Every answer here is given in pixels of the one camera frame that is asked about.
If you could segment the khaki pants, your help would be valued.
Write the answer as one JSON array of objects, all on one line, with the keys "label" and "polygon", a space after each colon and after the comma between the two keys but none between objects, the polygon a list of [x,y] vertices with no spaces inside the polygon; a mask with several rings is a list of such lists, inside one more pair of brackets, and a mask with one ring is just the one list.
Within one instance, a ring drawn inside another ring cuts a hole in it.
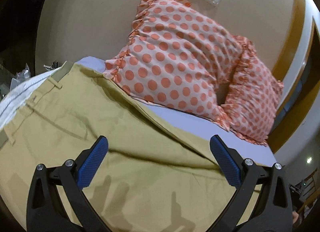
[{"label": "khaki pants", "polygon": [[1,126],[1,198],[22,228],[27,201],[63,173],[112,231],[206,231],[235,193],[209,140],[170,125],[95,70],[66,62]]}]

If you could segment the left polka dot pillow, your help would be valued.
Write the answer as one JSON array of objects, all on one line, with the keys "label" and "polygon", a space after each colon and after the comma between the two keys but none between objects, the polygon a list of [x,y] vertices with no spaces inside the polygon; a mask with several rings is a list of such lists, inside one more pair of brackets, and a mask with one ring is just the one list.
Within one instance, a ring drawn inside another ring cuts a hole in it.
[{"label": "left polka dot pillow", "polygon": [[217,91],[242,53],[235,38],[188,0],[141,0],[128,42],[104,76],[128,95],[229,129]]}]

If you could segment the wooden door frame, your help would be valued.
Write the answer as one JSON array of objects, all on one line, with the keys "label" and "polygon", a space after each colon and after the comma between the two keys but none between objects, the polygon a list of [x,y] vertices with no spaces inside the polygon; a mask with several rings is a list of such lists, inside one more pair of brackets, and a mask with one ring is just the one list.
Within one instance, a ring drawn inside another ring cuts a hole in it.
[{"label": "wooden door frame", "polygon": [[319,127],[319,72],[311,67],[311,48],[319,43],[317,0],[293,0],[290,27],[273,74],[284,83],[278,113],[284,110],[306,70],[305,85],[289,112],[274,128],[268,143],[274,154],[295,154],[302,150]]}]

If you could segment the right polka dot pillow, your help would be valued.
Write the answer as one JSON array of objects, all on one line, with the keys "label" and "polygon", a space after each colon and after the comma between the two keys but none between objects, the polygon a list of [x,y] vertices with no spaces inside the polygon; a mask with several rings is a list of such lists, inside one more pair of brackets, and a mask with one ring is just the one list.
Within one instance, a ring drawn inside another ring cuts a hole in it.
[{"label": "right polka dot pillow", "polygon": [[230,130],[240,139],[267,145],[284,85],[258,58],[249,39],[234,38],[242,51],[222,108],[228,116]]}]

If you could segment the light blue bed sheet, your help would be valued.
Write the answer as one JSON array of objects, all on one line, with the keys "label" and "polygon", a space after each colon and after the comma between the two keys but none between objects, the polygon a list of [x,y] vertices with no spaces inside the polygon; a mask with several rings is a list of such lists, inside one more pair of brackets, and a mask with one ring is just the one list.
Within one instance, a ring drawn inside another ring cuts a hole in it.
[{"label": "light blue bed sheet", "polygon": [[115,86],[115,88],[117,91],[121,92],[126,101],[129,102],[138,112],[146,114],[148,117],[155,120],[161,127],[171,125],[172,127],[204,140],[210,140],[212,136],[217,134],[225,145],[236,150],[244,159],[250,158],[256,164],[264,166],[272,166],[276,162],[276,159],[268,146],[249,143],[238,138],[231,131],[225,131],[215,123],[212,123],[205,118],[161,107],[160,105],[148,104],[144,101],[140,101],[139,99],[130,97],[118,86]]}]

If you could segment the polka dot pillow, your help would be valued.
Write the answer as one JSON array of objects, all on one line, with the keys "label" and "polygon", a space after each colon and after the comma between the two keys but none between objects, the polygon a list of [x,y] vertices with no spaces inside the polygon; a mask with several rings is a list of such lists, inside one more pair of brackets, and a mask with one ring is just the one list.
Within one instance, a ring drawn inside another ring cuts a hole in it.
[{"label": "polka dot pillow", "polygon": [[141,0],[128,42],[104,76],[128,95],[229,129],[217,91],[242,53],[235,38],[188,0]]},{"label": "polka dot pillow", "polygon": [[249,39],[234,38],[242,51],[222,108],[228,116],[230,130],[240,139],[267,145],[284,85],[258,58]]}]

